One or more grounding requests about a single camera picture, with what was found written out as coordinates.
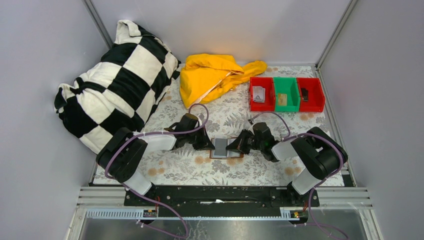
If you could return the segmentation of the brown leather card holder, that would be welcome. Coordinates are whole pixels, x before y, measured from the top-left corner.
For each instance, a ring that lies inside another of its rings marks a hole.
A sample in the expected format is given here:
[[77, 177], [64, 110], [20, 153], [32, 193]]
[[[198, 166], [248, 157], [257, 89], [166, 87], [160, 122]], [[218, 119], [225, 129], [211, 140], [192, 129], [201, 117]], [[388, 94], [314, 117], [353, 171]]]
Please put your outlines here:
[[238, 159], [243, 158], [243, 153], [237, 153], [234, 151], [228, 151], [226, 147], [236, 140], [235, 137], [232, 138], [213, 138], [211, 140], [215, 149], [210, 150], [209, 158], [210, 159]]

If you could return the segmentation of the gold card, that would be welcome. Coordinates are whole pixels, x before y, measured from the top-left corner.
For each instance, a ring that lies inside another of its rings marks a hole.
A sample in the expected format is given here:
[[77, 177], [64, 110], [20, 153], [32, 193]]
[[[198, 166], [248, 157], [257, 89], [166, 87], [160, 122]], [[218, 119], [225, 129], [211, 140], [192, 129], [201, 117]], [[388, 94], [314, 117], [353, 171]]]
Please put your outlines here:
[[285, 93], [278, 93], [277, 95], [277, 105], [278, 106], [287, 106], [288, 96]]

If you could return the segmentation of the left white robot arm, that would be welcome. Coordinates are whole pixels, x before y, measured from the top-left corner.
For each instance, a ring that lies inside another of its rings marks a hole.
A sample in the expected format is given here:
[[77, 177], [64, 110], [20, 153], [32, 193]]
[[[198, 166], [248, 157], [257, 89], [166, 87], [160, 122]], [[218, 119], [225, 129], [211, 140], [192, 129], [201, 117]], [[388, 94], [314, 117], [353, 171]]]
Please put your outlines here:
[[96, 162], [111, 178], [144, 196], [155, 185], [138, 170], [143, 156], [176, 150], [185, 144], [191, 144], [196, 151], [215, 149], [202, 121], [190, 113], [161, 132], [137, 133], [120, 128], [97, 154]]

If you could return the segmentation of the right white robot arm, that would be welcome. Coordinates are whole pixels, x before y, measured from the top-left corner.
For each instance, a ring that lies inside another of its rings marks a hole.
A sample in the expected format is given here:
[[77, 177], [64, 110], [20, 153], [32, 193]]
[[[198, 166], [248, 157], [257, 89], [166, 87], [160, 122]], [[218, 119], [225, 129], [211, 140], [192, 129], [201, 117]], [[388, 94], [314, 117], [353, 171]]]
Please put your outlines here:
[[244, 129], [226, 147], [227, 151], [247, 155], [260, 151], [270, 162], [299, 157], [305, 169], [287, 185], [294, 196], [303, 196], [340, 171], [348, 161], [346, 151], [319, 127], [305, 133], [276, 140], [264, 122]]

